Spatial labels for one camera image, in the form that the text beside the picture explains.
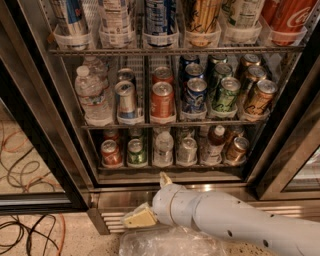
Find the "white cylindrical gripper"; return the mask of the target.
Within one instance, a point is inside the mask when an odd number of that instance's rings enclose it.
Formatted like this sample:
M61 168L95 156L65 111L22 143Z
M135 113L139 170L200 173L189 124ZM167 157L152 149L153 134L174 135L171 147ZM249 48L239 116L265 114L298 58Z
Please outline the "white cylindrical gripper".
M201 193L172 183L165 172L160 173L160 187L152 200L153 211L148 203L143 203L123 216L121 223L126 228L142 228L154 226L158 220L161 224L198 230L194 210Z

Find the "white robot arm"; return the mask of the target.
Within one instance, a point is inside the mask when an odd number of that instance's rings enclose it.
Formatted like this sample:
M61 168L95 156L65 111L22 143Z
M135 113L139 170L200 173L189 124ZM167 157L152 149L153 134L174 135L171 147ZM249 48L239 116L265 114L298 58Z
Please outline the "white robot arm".
M279 256L320 256L320 224L258 210L219 191L197 192L160 174L160 189L121 219L126 228L181 226L229 241L249 242Z

